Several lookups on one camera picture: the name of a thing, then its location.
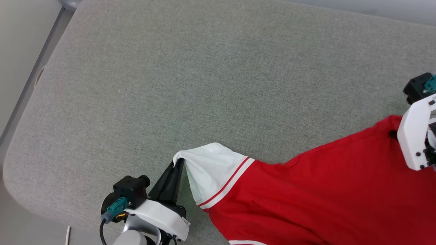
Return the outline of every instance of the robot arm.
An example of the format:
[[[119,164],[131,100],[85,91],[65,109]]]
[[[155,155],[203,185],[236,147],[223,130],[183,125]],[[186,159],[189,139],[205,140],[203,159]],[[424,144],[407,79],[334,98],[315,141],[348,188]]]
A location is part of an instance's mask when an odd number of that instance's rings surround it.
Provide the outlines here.
[[[114,245],[168,245],[171,240],[186,240],[190,223],[185,208],[177,205],[183,166],[183,158],[171,162],[148,195],[150,180],[145,175],[118,181],[102,205],[103,245],[103,225],[121,221],[125,222],[123,233]]]
[[[436,76],[425,73],[404,88],[411,104],[397,132],[398,142],[409,168],[420,170],[436,164]]]

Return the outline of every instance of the teal connector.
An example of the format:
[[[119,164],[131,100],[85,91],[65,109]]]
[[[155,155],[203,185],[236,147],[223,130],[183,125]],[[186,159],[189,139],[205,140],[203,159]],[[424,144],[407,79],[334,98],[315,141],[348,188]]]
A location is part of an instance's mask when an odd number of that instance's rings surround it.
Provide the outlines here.
[[[117,216],[121,214],[124,211],[124,209],[126,209],[128,206],[129,206],[129,201],[127,200],[127,198],[120,197],[118,200],[116,200],[108,207],[107,211]]]
[[[102,221],[105,220],[105,224],[109,224],[117,215],[121,214],[124,209],[129,206],[129,200],[125,197],[120,197],[114,203],[112,203],[107,211],[102,215]]]
[[[436,91],[436,75],[430,77],[430,79],[424,84],[424,88],[432,94]]]

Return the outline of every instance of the red t-shirt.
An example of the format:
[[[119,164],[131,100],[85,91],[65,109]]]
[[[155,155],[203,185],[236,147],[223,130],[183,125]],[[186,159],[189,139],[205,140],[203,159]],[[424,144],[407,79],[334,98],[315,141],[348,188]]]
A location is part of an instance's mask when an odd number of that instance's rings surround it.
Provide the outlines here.
[[[285,164],[238,154],[225,174],[211,159],[229,152],[213,144],[175,158],[185,158],[197,205],[230,244],[434,245],[436,173],[407,167],[389,136],[400,121],[390,116]]]

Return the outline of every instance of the cable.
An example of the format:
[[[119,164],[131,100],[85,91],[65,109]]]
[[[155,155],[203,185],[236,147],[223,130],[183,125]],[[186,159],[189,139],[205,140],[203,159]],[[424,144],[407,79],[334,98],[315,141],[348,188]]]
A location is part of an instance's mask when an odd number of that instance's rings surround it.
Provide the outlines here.
[[[65,238],[65,245],[70,244],[70,234],[71,234],[71,226],[67,228],[67,237]]]
[[[102,219],[102,223],[100,224],[100,239],[102,240],[103,245],[107,245],[105,236],[103,235],[103,226],[106,222],[106,219]]]
[[[124,216],[126,216],[126,215],[129,215],[129,213],[123,212],[123,213],[121,213],[121,214],[115,216],[115,218],[121,218],[121,217],[124,217]]]

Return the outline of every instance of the white stripe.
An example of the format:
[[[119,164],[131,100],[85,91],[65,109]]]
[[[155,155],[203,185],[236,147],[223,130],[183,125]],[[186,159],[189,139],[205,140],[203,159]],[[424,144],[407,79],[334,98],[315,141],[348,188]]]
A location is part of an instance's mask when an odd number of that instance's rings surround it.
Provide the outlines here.
[[[257,241],[249,241],[249,240],[245,240],[245,241],[240,241],[240,240],[232,240],[232,241],[228,241],[230,244],[252,244],[252,245],[266,245],[263,242],[257,242]]]
[[[224,198],[227,193],[231,190],[231,188],[235,185],[235,183],[238,181],[238,179],[242,176],[242,174],[248,169],[248,167],[254,162],[255,160],[253,158],[249,158],[245,161],[245,163],[241,166],[241,168],[238,170],[238,172],[233,176],[232,180],[228,183],[228,185],[222,190],[220,194],[218,194],[214,199],[210,200],[208,203],[201,205],[200,207],[202,209],[205,208],[211,208],[213,205],[217,204],[219,201],[221,201],[222,198]]]

